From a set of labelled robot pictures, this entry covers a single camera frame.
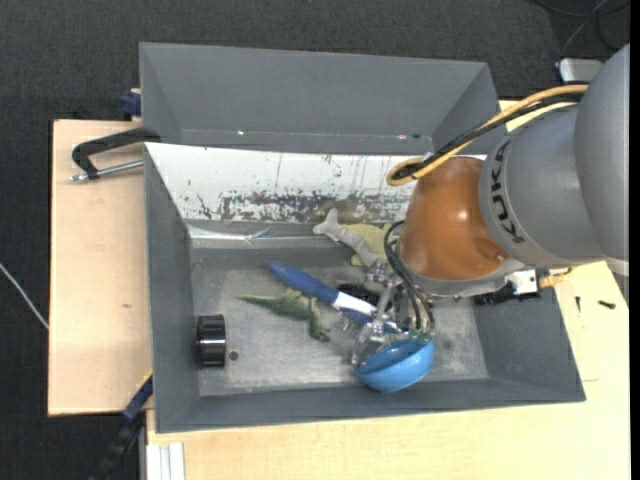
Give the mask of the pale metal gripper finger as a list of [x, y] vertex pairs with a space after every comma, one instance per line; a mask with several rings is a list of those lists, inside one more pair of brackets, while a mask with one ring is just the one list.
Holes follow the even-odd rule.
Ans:
[[353, 348], [353, 363], [362, 364], [369, 356], [382, 347], [382, 326], [368, 323], [356, 335]]

